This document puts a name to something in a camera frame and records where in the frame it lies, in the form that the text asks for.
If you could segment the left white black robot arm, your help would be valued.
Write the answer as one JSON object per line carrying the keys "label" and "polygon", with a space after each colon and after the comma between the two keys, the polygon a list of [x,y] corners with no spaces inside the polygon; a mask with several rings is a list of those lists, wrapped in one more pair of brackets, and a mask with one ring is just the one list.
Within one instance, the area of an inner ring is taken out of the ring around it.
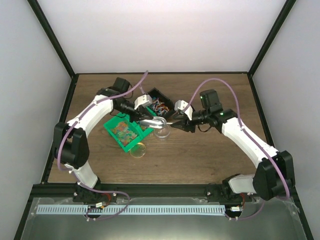
{"label": "left white black robot arm", "polygon": [[147,110],[152,103],[149,95],[141,95],[134,102],[126,98],[141,86],[145,78],[144,74],[134,86],[123,78],[117,78],[112,86],[101,88],[76,117],[66,123],[59,122],[54,127],[53,154],[57,166],[64,165],[64,170],[75,175],[77,184],[86,188],[84,195],[91,202],[101,198],[102,189],[97,186],[99,178],[89,164],[88,136],[99,121],[114,110],[128,116],[131,123],[153,119]]}

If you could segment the black bin candies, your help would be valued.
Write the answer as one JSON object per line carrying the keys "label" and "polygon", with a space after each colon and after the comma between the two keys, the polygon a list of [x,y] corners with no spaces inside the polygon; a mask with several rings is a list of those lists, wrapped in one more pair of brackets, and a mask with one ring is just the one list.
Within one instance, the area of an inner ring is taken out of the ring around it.
{"label": "black bin candies", "polygon": [[162,94],[157,88],[146,92],[151,97],[151,105],[148,108],[158,117],[169,119],[176,111],[173,102]]}

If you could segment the clear plastic jar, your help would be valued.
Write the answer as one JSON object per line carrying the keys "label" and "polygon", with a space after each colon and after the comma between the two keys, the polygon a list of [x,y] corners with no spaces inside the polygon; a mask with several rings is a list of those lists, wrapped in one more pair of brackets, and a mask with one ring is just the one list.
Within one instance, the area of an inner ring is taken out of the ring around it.
{"label": "clear plastic jar", "polygon": [[161,129],[155,129],[154,135],[159,140],[166,140],[171,133],[171,129],[169,125],[166,125],[164,128]]}

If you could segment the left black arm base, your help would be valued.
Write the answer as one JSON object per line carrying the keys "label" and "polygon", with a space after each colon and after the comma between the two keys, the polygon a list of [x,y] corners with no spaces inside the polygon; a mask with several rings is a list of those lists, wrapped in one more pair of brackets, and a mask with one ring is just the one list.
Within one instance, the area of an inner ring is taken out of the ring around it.
{"label": "left black arm base", "polygon": [[73,195],[73,201],[84,204],[96,204],[99,202],[114,203],[117,197],[112,193],[98,193],[81,186],[76,186]]}

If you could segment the green bin gummy candies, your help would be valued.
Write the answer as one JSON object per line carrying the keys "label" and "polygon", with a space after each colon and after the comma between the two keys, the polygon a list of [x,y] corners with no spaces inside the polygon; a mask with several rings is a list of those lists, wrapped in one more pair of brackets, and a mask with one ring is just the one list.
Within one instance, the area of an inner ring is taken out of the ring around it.
{"label": "green bin gummy candies", "polygon": [[142,130],[138,124],[129,122],[126,118],[113,117],[103,126],[125,153],[128,153],[143,139]]}

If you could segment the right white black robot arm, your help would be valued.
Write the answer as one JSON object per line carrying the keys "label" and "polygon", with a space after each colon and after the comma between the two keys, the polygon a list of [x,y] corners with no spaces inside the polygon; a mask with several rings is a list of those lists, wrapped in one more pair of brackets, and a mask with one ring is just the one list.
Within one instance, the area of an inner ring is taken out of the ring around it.
{"label": "right white black robot arm", "polygon": [[184,100],[178,100],[174,109],[183,117],[171,126],[194,133],[196,127],[208,124],[233,141],[251,160],[255,174],[236,174],[224,180],[223,198],[229,202],[240,194],[256,194],[265,201],[274,197],[289,198],[295,186],[293,157],[288,151],[278,151],[252,132],[231,109],[223,109],[214,89],[200,94],[202,110],[193,108]]}

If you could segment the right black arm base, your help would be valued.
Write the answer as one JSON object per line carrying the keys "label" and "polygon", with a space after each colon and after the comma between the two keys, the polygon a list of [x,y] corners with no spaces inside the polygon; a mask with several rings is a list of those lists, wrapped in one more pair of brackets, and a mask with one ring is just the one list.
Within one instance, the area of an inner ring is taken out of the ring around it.
{"label": "right black arm base", "polygon": [[229,180],[234,177],[239,177],[240,174],[231,175],[224,180],[220,184],[218,183],[208,183],[205,187],[205,195],[209,202],[219,202],[219,203],[231,203],[231,202],[239,202],[243,199],[240,193],[234,193],[229,185]]}

